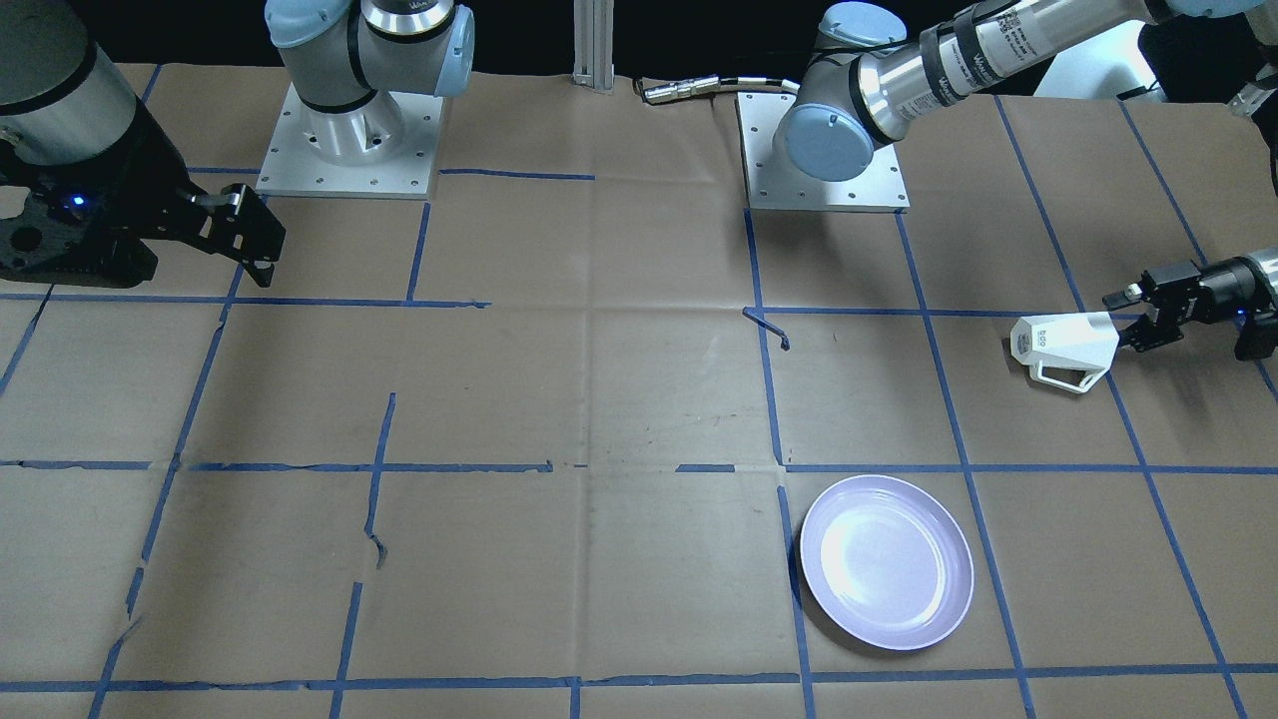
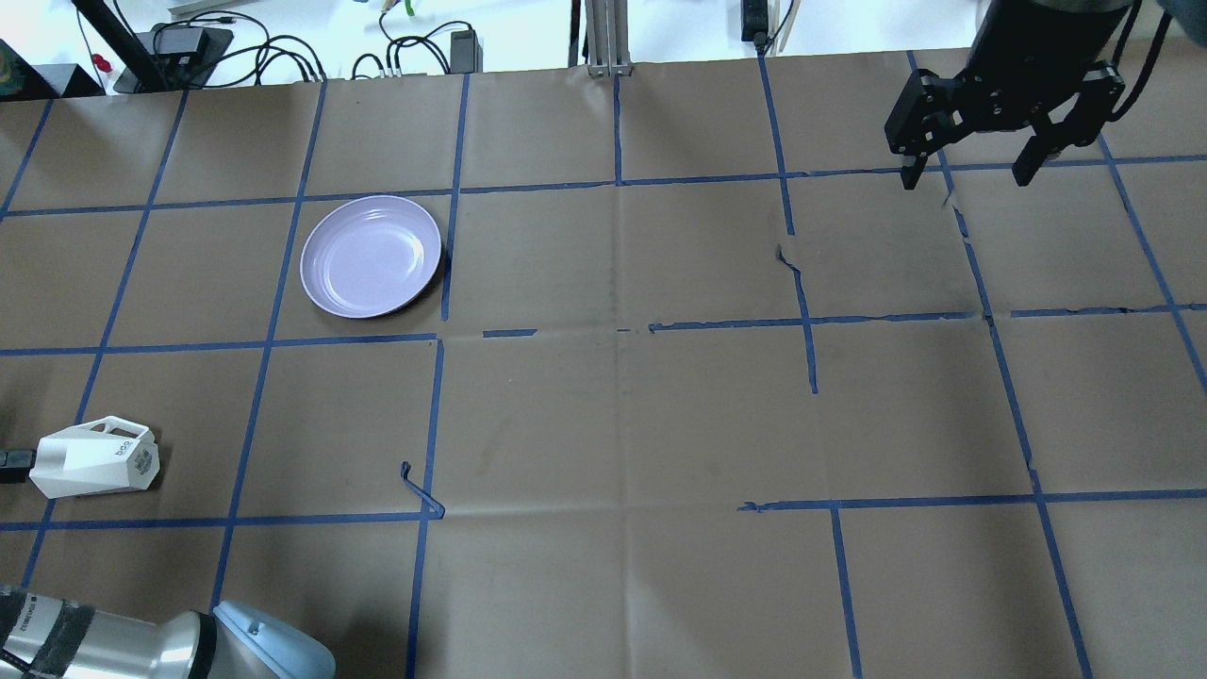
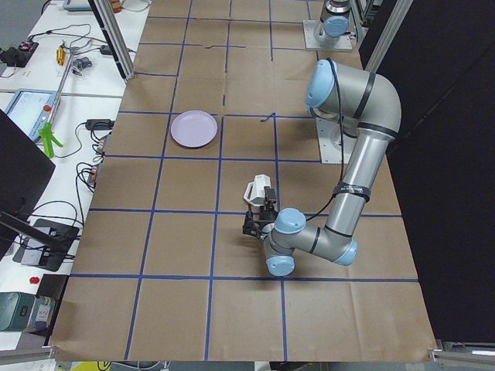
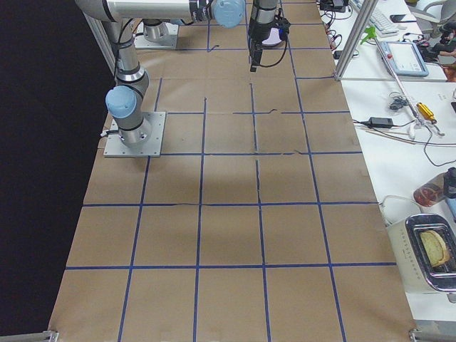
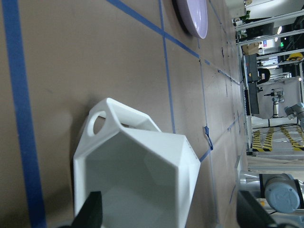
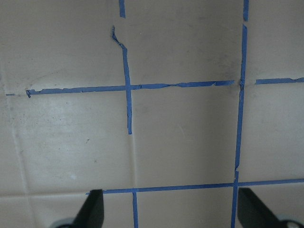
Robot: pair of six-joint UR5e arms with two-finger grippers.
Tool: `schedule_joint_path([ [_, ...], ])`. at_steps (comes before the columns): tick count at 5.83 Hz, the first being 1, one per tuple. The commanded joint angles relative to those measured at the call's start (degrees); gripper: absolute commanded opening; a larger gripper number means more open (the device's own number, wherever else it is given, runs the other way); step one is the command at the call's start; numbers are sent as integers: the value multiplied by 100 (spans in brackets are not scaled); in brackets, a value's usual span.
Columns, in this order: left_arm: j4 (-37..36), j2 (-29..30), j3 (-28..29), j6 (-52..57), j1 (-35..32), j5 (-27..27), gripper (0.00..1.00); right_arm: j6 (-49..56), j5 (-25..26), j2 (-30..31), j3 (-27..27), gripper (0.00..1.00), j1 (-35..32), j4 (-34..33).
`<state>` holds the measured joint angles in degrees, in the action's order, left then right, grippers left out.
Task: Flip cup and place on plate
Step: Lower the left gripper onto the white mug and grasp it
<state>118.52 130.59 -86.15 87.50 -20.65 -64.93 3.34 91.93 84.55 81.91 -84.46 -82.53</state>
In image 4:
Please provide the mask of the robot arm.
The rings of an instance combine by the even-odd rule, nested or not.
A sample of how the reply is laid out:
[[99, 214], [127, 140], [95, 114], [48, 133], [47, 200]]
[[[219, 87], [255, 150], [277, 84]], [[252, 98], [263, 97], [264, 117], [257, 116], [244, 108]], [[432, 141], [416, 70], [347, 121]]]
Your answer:
[[103, 22], [103, 28], [115, 57], [115, 87], [108, 91], [105, 104], [118, 126], [120, 140], [125, 145], [136, 145], [150, 133], [142, 112], [149, 75], [138, 60], [130, 20]]
[[[138, 62], [130, 27], [134, 19], [142, 19], [144, 27], [216, 21], [230, 29], [241, 23], [246, 10], [245, 1], [77, 1], [76, 5], [85, 15], [102, 22], [116, 57], [115, 67], [121, 71], [136, 68]], [[261, 63], [263, 42], [271, 30], [276, 29], [279, 38], [287, 42], [289, 27], [276, 1], [252, 2], [248, 23], [252, 72], [264, 67]]]

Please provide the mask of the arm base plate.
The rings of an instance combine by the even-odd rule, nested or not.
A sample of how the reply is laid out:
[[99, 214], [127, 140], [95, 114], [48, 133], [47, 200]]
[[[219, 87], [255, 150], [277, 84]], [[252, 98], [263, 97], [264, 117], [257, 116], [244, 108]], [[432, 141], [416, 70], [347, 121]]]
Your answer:
[[114, 119], [106, 136], [105, 157], [159, 157], [165, 129], [166, 112], [142, 112], [142, 125], [136, 130], [118, 128]]
[[178, 25], [167, 22], [156, 26], [140, 24], [135, 34], [135, 47], [137, 50], [174, 50], [178, 32]]

